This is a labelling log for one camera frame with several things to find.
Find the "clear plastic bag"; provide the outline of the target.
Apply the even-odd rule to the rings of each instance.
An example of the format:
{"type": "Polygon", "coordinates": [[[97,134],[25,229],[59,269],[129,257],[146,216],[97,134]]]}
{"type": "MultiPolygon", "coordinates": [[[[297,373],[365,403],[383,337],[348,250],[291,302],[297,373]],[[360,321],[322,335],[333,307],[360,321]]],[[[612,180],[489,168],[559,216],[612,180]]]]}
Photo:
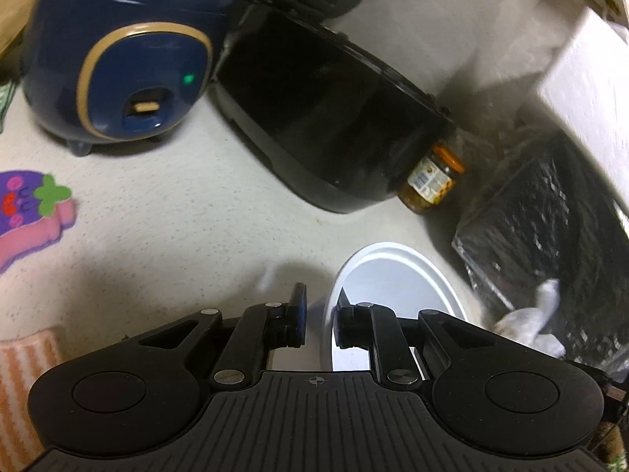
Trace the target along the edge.
{"type": "Polygon", "coordinates": [[[533,307],[510,312],[494,325],[493,331],[539,353],[563,358],[566,354],[564,345],[555,335],[543,333],[559,308],[560,299],[560,281],[548,279],[536,288],[533,307]]]}

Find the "green patterned cloth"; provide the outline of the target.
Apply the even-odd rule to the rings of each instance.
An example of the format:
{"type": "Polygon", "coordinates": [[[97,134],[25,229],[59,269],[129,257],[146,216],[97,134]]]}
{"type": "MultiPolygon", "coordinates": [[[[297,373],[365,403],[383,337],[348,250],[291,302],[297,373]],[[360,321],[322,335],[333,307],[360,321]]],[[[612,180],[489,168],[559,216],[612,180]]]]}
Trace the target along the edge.
{"type": "Polygon", "coordinates": [[[3,132],[4,120],[13,101],[15,90],[16,83],[13,80],[6,80],[0,85],[0,133],[3,132]]]}

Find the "white cabinet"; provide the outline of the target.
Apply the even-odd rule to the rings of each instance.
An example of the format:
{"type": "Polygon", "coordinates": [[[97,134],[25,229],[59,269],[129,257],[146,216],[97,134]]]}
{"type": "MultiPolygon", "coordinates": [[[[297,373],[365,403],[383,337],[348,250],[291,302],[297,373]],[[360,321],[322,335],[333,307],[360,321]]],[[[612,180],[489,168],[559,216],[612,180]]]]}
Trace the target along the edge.
{"type": "Polygon", "coordinates": [[[628,43],[612,24],[585,10],[520,115],[564,131],[628,208],[628,43]]]}

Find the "black textured box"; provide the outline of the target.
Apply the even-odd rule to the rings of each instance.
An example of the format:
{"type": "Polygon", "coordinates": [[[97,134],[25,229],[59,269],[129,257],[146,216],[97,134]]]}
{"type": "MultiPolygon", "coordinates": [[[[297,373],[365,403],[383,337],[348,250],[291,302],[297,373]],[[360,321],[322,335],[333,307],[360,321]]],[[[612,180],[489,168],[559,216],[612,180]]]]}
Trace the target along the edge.
{"type": "Polygon", "coordinates": [[[494,317],[532,306],[552,280],[559,305],[545,329],[565,356],[628,374],[628,214],[561,131],[535,135],[493,171],[452,245],[494,317]]]}

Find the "purple pink silicone mat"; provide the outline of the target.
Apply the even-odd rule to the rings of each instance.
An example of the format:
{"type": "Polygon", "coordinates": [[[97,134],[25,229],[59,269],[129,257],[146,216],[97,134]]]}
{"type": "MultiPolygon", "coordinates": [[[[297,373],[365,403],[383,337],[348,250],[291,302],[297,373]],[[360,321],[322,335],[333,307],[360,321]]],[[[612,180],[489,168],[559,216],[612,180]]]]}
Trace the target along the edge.
{"type": "Polygon", "coordinates": [[[16,260],[60,241],[72,228],[77,207],[72,190],[40,171],[1,173],[0,264],[4,273],[16,260]]]}

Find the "glass jar orange lid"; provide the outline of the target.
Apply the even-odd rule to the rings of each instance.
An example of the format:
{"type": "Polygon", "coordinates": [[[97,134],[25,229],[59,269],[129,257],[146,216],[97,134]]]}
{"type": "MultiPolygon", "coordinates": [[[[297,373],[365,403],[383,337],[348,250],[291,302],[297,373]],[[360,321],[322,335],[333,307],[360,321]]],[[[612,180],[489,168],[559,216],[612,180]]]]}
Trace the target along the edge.
{"type": "Polygon", "coordinates": [[[399,200],[415,213],[436,207],[466,173],[463,161],[445,142],[436,142],[406,177],[399,200]]]}

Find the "blue rice cooker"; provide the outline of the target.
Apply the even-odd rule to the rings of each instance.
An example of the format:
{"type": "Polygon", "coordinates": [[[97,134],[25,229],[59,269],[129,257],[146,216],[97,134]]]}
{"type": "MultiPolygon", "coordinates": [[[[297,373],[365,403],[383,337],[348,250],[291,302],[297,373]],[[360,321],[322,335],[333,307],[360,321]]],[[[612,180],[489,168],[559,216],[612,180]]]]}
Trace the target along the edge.
{"type": "Polygon", "coordinates": [[[78,157],[168,133],[202,97],[235,0],[36,0],[20,59],[35,120],[78,157]]]}

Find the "black rice cooker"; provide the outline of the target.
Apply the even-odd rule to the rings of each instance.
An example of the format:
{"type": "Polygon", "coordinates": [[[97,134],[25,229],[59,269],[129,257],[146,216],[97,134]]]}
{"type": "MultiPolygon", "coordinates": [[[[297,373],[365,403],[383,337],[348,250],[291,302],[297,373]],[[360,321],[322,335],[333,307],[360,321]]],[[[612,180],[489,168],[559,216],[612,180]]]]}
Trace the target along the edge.
{"type": "Polygon", "coordinates": [[[351,213],[394,197],[454,128],[447,109],[327,22],[362,0],[239,0],[217,104],[299,197],[351,213]]]}

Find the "white round plastic lid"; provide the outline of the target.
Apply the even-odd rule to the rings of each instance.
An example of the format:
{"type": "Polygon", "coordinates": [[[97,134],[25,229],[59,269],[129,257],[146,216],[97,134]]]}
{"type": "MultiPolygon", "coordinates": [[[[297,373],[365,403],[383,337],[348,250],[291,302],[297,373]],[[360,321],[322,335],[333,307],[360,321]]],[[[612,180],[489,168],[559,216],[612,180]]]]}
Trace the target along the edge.
{"type": "Polygon", "coordinates": [[[334,323],[341,294],[353,305],[359,302],[383,305],[406,319],[414,319],[423,309],[435,309],[469,320],[464,304],[448,279],[427,257],[400,243],[370,244],[346,260],[325,302],[321,363],[328,371],[369,368],[369,355],[365,350],[357,347],[343,350],[336,343],[334,323]]]}

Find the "orange striped cloth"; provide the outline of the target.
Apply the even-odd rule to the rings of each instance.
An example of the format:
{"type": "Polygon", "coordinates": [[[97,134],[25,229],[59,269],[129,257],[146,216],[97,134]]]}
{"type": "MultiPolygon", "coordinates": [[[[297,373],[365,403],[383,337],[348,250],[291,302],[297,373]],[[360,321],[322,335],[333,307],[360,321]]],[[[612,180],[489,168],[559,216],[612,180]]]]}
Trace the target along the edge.
{"type": "Polygon", "coordinates": [[[1,341],[2,471],[22,471],[42,452],[28,412],[28,397],[34,382],[62,361],[59,339],[52,328],[1,341]]]}

